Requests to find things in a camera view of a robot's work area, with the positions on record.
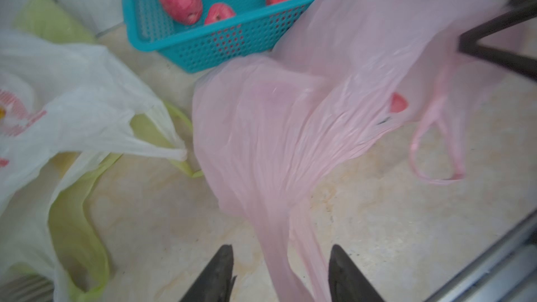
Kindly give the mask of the teal plastic basket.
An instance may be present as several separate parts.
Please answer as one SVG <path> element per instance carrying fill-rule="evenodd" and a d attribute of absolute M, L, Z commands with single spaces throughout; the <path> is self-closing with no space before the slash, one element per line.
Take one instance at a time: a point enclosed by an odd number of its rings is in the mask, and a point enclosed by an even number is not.
<path fill-rule="evenodd" d="M 157 51 L 188 73 L 215 67 L 233 57 L 271 50 L 315 0 L 202 0 L 203 15 L 194 25 L 174 21 L 159 0 L 122 0 L 127 36 L 140 51 Z M 233 18 L 205 25 L 216 3 L 232 7 Z"/>

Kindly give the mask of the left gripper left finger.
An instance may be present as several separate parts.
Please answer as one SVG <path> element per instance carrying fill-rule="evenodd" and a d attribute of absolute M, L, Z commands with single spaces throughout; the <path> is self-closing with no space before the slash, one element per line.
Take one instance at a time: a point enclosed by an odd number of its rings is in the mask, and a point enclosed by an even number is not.
<path fill-rule="evenodd" d="M 236 276 L 232 245 L 222 245 L 180 302 L 229 302 Z"/>

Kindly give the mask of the pink strawberry plastic bag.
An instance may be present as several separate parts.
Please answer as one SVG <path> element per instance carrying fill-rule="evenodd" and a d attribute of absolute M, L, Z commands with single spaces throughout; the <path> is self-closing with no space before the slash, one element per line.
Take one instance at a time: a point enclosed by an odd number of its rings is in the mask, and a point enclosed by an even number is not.
<path fill-rule="evenodd" d="M 463 179 L 467 117 L 503 71 L 458 52 L 462 33 L 508 10 L 497 0 L 315 0 L 269 54 L 197 83 L 194 153 L 220 209 L 257 234 L 280 301 L 328 301 L 310 194 L 380 137 L 432 126 Z"/>

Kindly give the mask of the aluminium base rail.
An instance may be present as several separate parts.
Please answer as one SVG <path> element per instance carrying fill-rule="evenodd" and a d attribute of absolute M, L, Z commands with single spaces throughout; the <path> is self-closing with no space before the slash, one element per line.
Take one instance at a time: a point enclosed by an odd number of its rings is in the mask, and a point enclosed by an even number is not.
<path fill-rule="evenodd" d="M 535 301 L 536 211 L 427 300 Z"/>

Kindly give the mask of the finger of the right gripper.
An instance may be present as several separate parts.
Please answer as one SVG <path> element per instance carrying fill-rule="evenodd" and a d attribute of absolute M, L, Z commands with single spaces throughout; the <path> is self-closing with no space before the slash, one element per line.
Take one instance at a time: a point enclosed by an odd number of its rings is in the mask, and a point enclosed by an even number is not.
<path fill-rule="evenodd" d="M 536 0 L 508 0 L 508 11 L 459 37 L 458 51 L 462 54 L 497 65 L 508 71 L 536 81 L 536 59 L 509 51 L 483 46 L 479 40 L 536 17 Z"/>

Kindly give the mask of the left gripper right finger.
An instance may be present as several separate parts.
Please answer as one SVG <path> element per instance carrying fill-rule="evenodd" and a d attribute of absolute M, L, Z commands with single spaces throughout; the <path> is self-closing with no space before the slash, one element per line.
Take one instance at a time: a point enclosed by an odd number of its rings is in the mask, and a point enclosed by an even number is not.
<path fill-rule="evenodd" d="M 385 301 L 340 245 L 331 249 L 328 274 L 333 302 Z"/>

